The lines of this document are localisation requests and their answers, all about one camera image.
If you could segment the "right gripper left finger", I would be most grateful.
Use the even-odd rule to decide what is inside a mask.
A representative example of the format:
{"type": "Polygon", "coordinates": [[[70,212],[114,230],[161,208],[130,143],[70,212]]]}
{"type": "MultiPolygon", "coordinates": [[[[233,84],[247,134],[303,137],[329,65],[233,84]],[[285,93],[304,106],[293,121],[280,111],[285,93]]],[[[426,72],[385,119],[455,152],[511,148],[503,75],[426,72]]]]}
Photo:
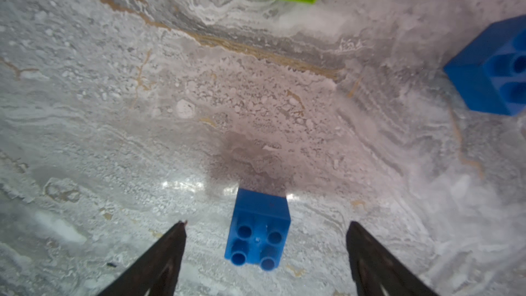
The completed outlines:
{"type": "Polygon", "coordinates": [[[173,295],[186,245],[186,222],[177,222],[100,295],[173,295]]]}

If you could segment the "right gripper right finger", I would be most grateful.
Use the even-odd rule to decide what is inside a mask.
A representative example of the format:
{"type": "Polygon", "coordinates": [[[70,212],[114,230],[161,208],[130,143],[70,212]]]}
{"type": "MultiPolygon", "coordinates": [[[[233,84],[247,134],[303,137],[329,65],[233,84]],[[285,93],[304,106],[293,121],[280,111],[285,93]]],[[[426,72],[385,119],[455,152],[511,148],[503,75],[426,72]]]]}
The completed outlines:
{"type": "Polygon", "coordinates": [[[357,221],[346,234],[349,265],[358,295],[435,295],[357,221]]]}

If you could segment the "blue small lego middle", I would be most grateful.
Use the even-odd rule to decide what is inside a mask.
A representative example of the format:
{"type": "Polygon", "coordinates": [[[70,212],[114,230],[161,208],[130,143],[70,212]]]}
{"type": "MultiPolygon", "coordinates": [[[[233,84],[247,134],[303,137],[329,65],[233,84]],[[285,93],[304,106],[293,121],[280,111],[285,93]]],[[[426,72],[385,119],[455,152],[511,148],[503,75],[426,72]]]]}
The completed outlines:
{"type": "Polygon", "coordinates": [[[285,197],[238,189],[225,259],[238,267],[254,264],[264,271],[278,268],[290,225],[285,197]]]}

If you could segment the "blue large lego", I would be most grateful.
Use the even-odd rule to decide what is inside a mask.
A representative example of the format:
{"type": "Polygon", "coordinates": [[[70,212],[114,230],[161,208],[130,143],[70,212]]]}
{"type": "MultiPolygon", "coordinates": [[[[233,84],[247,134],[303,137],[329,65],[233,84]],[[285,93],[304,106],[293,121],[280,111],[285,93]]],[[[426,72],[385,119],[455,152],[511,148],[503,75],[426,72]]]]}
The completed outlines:
{"type": "Polygon", "coordinates": [[[525,16],[490,24],[444,67],[472,111],[515,116],[525,110],[525,16]]]}

